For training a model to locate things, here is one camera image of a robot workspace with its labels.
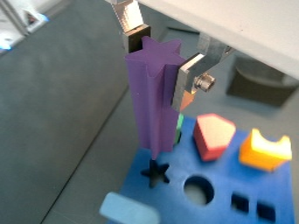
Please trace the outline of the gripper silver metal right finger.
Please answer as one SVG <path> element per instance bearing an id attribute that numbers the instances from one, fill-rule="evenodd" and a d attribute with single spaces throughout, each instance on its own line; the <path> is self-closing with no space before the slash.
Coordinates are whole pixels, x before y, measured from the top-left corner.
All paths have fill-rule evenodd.
<path id="1" fill-rule="evenodd" d="M 200 33 L 199 52 L 182 64 L 172 95 L 172 108 L 183 111 L 191 104 L 195 93 L 208 92 L 215 85 L 215 78 L 208 71 L 230 56 L 234 48 L 222 43 L 212 36 Z"/>

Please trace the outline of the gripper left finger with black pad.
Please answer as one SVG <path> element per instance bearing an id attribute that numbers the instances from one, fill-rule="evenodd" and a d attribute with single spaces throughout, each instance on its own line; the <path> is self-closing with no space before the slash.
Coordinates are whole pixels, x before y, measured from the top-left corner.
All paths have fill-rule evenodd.
<path id="1" fill-rule="evenodd" d="M 122 27 L 122 38 L 127 53 L 143 48 L 143 36 L 151 36 L 151 26 L 144 23 L 136 0 L 106 0 L 116 14 Z"/>

